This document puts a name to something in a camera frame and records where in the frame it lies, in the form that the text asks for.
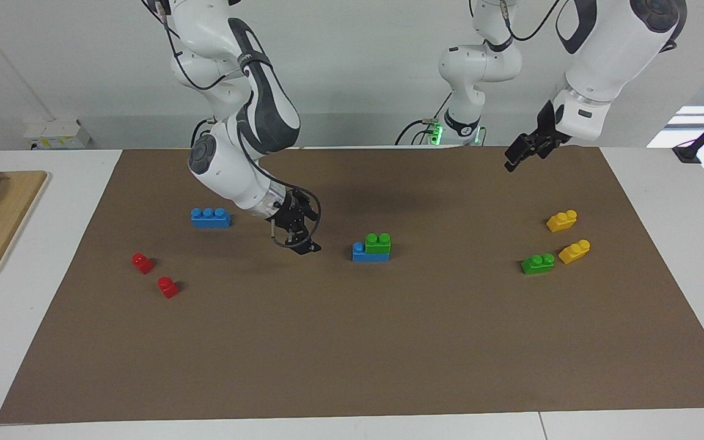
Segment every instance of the black cable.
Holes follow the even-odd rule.
[[[485,134],[483,134],[483,142],[480,142],[480,147],[485,147],[485,139],[488,137],[488,129],[487,127],[483,127],[480,130],[485,130]]]
[[[192,84],[193,87],[197,90],[210,90],[213,89],[214,87],[217,86],[217,84],[221,83],[221,81],[224,81],[224,78],[227,77],[227,75],[221,75],[218,80],[213,81],[213,84],[210,84],[210,86],[203,87],[203,86],[198,86],[195,81],[192,81],[192,78],[189,77],[188,73],[186,70],[184,70],[184,66],[181,64],[181,59],[179,56],[182,55],[182,53],[179,53],[175,50],[175,43],[173,42],[173,35],[170,34],[170,28],[168,27],[167,23],[164,25],[165,30],[167,31],[167,41],[170,42],[170,49],[173,51],[173,58],[175,58],[175,61],[178,62],[178,67],[181,69],[181,73],[184,73],[184,77],[186,78],[187,81],[189,81],[190,84]]]
[[[674,48],[677,48],[677,47],[678,47],[678,43],[670,40],[667,42],[667,44],[664,45],[664,47],[662,48],[662,50],[659,51],[659,53],[669,52],[670,50],[673,50]]]
[[[315,203],[317,204],[317,220],[316,220],[316,222],[313,223],[313,228],[308,233],[307,237],[302,239],[300,242],[294,243],[294,244],[282,244],[279,242],[279,240],[276,239],[276,236],[272,236],[271,239],[273,240],[274,243],[276,243],[277,246],[279,246],[280,248],[286,248],[286,249],[298,248],[299,246],[302,246],[306,243],[310,243],[311,238],[314,236],[317,229],[319,229],[319,223],[322,220],[322,204],[319,202],[319,197],[317,197],[315,195],[315,193],[310,192],[308,189],[299,187],[297,185],[293,185],[291,183],[286,183],[286,181],[274,178],[270,173],[266,172],[266,170],[263,170],[262,168],[260,168],[260,166],[257,165],[257,162],[255,162],[254,159],[252,159],[252,156],[249,155],[249,152],[246,151],[246,146],[243,144],[243,138],[241,137],[241,129],[238,128],[237,132],[238,132],[238,143],[241,144],[241,150],[243,151],[243,154],[246,156],[246,159],[249,161],[249,164],[251,164],[251,166],[254,167],[254,169],[256,169],[257,172],[260,172],[260,174],[262,174],[266,178],[270,179],[272,182],[275,182],[277,184],[280,184],[280,185],[288,187],[288,188],[295,189],[296,191],[302,192],[304,194],[308,194],[311,198],[313,198],[313,201],[315,201]]]
[[[688,143],[695,142],[695,140],[696,140],[696,139],[692,139],[692,140],[690,140],[690,141],[686,141],[686,142],[683,142],[683,143],[679,143],[678,145],[676,145],[676,146],[673,147],[673,148],[682,147],[683,145],[686,145],[686,144],[688,144]]]
[[[501,16],[503,16],[505,25],[507,26],[507,31],[509,31],[509,34],[512,36],[512,38],[515,39],[516,41],[519,41],[519,42],[527,42],[530,39],[533,39],[534,36],[536,36],[539,33],[539,31],[542,30],[542,27],[544,27],[545,23],[548,22],[548,18],[550,18],[550,16],[553,14],[553,11],[556,10],[556,6],[558,6],[560,2],[561,2],[561,0],[555,0],[555,2],[553,2],[553,6],[551,6],[550,11],[548,11],[548,14],[545,15],[544,19],[542,19],[542,23],[540,23],[539,27],[537,27],[536,30],[531,33],[531,35],[529,35],[528,37],[525,37],[525,38],[518,37],[514,32],[512,32],[512,24],[509,21],[509,11],[507,9],[506,0],[501,0],[501,5],[502,5]]]
[[[430,131],[430,130],[418,131],[418,133],[415,134],[414,137],[411,139],[411,144],[409,144],[409,145],[414,145],[414,141],[417,140],[417,136],[420,136],[420,134],[422,134],[423,139],[425,139],[425,135],[431,134],[431,133],[433,133],[433,131]]]
[[[433,119],[436,119],[436,118],[439,117],[439,114],[442,112],[442,109],[444,109],[444,106],[447,105],[447,101],[450,100],[450,97],[452,97],[452,92],[450,92],[450,93],[447,95],[447,98],[444,99],[444,102],[442,103],[442,105],[439,106],[439,109],[436,111],[436,114],[433,115]],[[425,141],[425,135],[423,134],[423,136],[420,137],[420,145],[422,145],[422,143],[423,143],[424,141]]]
[[[398,145],[398,143],[402,139],[403,135],[406,134],[407,131],[409,131],[409,128],[414,127],[414,125],[420,125],[420,123],[422,123],[423,125],[428,125],[427,123],[423,122],[422,119],[418,119],[413,123],[409,123],[409,125],[407,125],[406,128],[404,128],[403,131],[398,135],[398,138],[396,139],[396,143],[394,143],[393,145]]]
[[[207,119],[203,119],[200,122],[197,123],[195,127],[195,131],[192,132],[192,143],[190,143],[189,147],[192,148],[195,145],[195,142],[197,142],[197,134],[200,129],[208,123]]]
[[[153,15],[153,17],[156,18],[156,21],[162,23],[162,19],[160,19],[160,17],[156,14],[156,12],[152,11],[151,8],[149,8],[149,5],[148,5],[148,3],[145,2],[145,0],[140,0],[140,3],[143,3],[143,6],[145,6],[145,8],[148,9],[149,12],[151,12],[151,15]],[[175,35],[176,39],[181,39],[181,36],[176,34],[175,31],[173,31],[169,27],[168,27],[168,30],[170,31],[170,33],[173,33],[173,35]]]

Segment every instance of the brown paper sheet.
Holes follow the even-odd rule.
[[[498,148],[282,152],[265,167],[324,206],[304,257],[186,154],[123,153],[0,424],[704,407],[704,331],[595,148],[514,174]],[[232,229],[192,227],[218,206]],[[390,262],[350,261],[370,232]],[[580,239],[581,261],[522,274]]]

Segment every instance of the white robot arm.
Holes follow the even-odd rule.
[[[258,163],[295,144],[301,119],[254,31],[230,15],[239,0],[148,1],[170,37],[173,73],[184,86],[203,93],[218,121],[192,146],[189,169],[213,192],[268,220],[278,245],[299,254],[320,251],[311,240],[321,219],[319,200],[308,190],[274,178]],[[168,15],[188,48],[182,53],[174,48]],[[225,81],[242,76],[251,88],[248,97]],[[317,212],[309,197],[315,199]],[[311,231],[306,218],[313,222]],[[276,240],[276,228],[287,232],[284,244]]]
[[[510,0],[514,16],[517,0]],[[483,37],[481,45],[461,45],[442,53],[439,73],[452,87],[447,112],[442,116],[442,143],[467,145],[477,136],[485,105],[482,83],[502,83],[517,77],[523,57],[512,44],[498,0],[477,0],[472,23]]]
[[[509,2],[502,3],[506,9]],[[596,140],[612,101],[659,53],[677,46],[686,17],[685,0],[567,0],[556,31],[573,63],[537,129],[507,150],[505,167],[513,172],[534,154],[545,159],[573,137]]]

